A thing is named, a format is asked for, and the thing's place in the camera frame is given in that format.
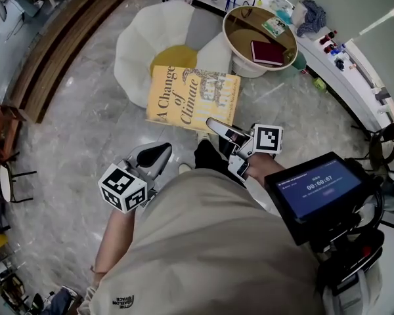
bottle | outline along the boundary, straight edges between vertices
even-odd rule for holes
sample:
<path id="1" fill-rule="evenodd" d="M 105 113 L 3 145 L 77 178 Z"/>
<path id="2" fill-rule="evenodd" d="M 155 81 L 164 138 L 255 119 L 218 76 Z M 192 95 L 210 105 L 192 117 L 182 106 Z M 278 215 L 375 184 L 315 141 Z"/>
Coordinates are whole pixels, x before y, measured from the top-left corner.
<path id="1" fill-rule="evenodd" d="M 337 34 L 337 31 L 336 31 L 336 30 L 331 31 L 330 33 L 328 33 L 327 35 L 325 35 L 325 36 L 320 40 L 320 44 L 321 44 L 321 45 L 325 44 L 325 42 L 327 42 L 327 41 L 333 39 L 334 36 L 336 36 L 336 34 Z"/>
<path id="2" fill-rule="evenodd" d="M 342 51 L 344 51 L 345 48 L 346 48 L 346 46 L 344 44 L 341 44 L 341 45 L 337 46 L 337 48 L 335 48 L 334 50 L 331 51 L 331 55 L 335 56 L 338 53 L 341 53 Z"/>
<path id="3" fill-rule="evenodd" d="M 324 48 L 324 52 L 328 54 L 331 50 L 334 50 L 333 45 L 328 45 L 327 47 Z"/>

book cover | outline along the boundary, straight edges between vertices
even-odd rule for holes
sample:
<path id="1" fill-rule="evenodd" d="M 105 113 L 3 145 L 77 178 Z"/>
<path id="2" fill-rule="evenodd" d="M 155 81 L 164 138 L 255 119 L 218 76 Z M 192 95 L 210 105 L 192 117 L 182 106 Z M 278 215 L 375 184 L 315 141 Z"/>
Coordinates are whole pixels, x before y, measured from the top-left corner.
<path id="1" fill-rule="evenodd" d="M 147 119 L 166 125 L 212 133 L 213 117 L 232 125 L 240 78 L 220 72 L 175 66 L 155 66 Z"/>
<path id="2" fill-rule="evenodd" d="M 251 41 L 252 60 L 255 63 L 282 66 L 284 63 L 281 47 L 267 42 Z"/>
<path id="3" fill-rule="evenodd" d="M 262 26 L 274 37 L 278 37 L 286 30 L 287 25 L 279 18 L 270 18 Z"/>

sneaker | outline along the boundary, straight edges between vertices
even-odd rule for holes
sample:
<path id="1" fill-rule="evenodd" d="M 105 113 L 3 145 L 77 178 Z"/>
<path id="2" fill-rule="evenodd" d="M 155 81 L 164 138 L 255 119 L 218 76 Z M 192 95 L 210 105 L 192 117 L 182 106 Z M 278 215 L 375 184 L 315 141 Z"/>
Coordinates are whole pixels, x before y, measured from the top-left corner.
<path id="1" fill-rule="evenodd" d="M 78 294 L 73 289 L 67 287 L 66 285 L 62 285 L 61 288 L 64 288 L 66 291 L 68 291 L 73 299 L 75 299 L 78 296 Z"/>
<path id="2" fill-rule="evenodd" d="M 201 143 L 205 139 L 210 141 L 209 133 L 197 131 L 197 142 Z"/>
<path id="3" fill-rule="evenodd" d="M 33 3 L 38 9 L 41 9 L 41 7 L 44 5 L 44 1 L 38 0 Z"/>
<path id="4" fill-rule="evenodd" d="M 190 170 L 191 170 L 191 167 L 189 165 L 187 165 L 186 163 L 182 163 L 178 167 L 178 172 L 180 175 L 183 173 L 186 173 L 187 171 L 190 171 Z"/>

red book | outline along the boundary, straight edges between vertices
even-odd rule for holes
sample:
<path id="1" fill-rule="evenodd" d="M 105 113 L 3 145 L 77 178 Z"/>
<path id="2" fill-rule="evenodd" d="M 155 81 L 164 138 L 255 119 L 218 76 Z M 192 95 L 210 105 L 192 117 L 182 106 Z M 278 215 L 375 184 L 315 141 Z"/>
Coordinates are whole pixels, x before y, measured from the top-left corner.
<path id="1" fill-rule="evenodd" d="M 284 63 L 283 50 L 278 45 L 251 41 L 252 60 L 255 63 L 272 64 L 282 66 Z"/>

white box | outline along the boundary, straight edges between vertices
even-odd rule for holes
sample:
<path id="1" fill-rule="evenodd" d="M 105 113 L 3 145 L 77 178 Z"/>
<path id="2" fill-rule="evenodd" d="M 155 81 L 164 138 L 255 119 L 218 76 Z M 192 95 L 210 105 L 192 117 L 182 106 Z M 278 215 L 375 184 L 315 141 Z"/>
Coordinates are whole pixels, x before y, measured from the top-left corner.
<path id="1" fill-rule="evenodd" d="M 147 183 L 113 163 L 98 181 L 104 201 L 123 213 L 147 200 Z"/>
<path id="2" fill-rule="evenodd" d="M 283 127 L 255 124 L 253 152 L 279 154 L 282 151 Z"/>

